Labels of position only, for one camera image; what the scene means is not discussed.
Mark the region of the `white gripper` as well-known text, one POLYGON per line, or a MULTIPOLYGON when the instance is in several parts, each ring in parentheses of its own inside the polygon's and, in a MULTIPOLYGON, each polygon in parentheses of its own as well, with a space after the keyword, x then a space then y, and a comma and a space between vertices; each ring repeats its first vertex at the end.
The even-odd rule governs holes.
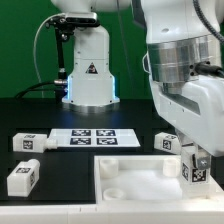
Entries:
POLYGON ((181 147, 202 147, 196 149, 196 168, 209 169, 211 155, 224 156, 224 80, 200 75, 177 95, 165 94, 152 78, 149 83, 157 113, 176 128, 181 147))

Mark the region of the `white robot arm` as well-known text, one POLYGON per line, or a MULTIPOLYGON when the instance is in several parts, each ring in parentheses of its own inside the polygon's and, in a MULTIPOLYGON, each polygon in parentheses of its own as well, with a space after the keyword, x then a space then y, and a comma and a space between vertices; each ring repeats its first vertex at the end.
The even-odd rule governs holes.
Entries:
POLYGON ((51 0, 65 18, 132 7, 146 27, 149 84, 157 113, 194 145, 194 166, 224 155, 222 0, 51 0))

